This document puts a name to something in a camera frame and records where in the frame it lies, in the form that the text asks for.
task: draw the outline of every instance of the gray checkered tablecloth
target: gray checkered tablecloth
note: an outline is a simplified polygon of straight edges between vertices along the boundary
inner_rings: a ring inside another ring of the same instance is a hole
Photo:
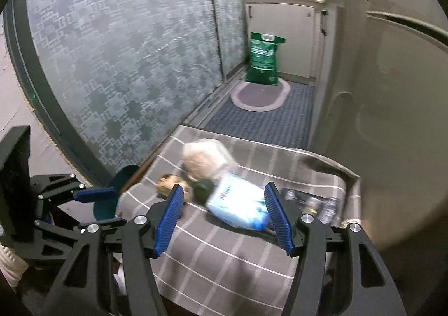
[[[239,164],[237,175],[264,186],[337,197],[341,219],[360,218],[359,177],[333,160],[300,149],[251,142],[180,126],[141,183],[124,193],[116,214],[126,220],[162,201],[155,182],[166,173],[185,175],[182,147],[201,138],[220,140]],[[168,250],[152,259],[160,293],[197,315],[280,315],[297,265],[274,236],[234,229],[189,203]]]

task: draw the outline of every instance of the silver bolt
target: silver bolt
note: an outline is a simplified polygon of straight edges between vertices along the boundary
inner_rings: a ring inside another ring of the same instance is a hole
[[[134,222],[138,225],[143,225],[146,222],[146,216],[140,215],[134,219]]]
[[[314,218],[312,215],[310,214],[304,214],[302,215],[302,217],[300,218],[303,222],[305,222],[306,224],[309,224],[310,222],[314,221]]]
[[[359,226],[359,224],[352,222],[349,226],[350,230],[353,231],[354,233],[357,233],[358,231],[361,231],[361,227]]]
[[[97,224],[90,224],[90,225],[87,227],[87,231],[88,231],[89,233],[96,233],[96,232],[98,231],[98,229],[99,229],[99,226],[98,226]]]

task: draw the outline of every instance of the cabinet door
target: cabinet door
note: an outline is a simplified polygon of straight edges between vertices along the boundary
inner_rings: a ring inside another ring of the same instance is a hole
[[[283,37],[277,53],[279,72],[310,77],[314,8],[293,4],[248,4],[248,29]]]

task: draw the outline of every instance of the gray floor mat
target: gray floor mat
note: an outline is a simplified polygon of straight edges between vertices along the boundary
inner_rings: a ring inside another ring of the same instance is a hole
[[[288,82],[291,91],[278,109],[256,113],[230,99],[205,125],[206,130],[256,142],[305,149],[310,131],[314,86]]]

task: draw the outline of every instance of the black handle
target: black handle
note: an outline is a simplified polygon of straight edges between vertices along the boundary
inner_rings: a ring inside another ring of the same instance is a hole
[[[326,36],[326,30],[323,27],[323,17],[326,16],[328,12],[326,10],[322,10],[322,13],[320,15],[320,32]]]

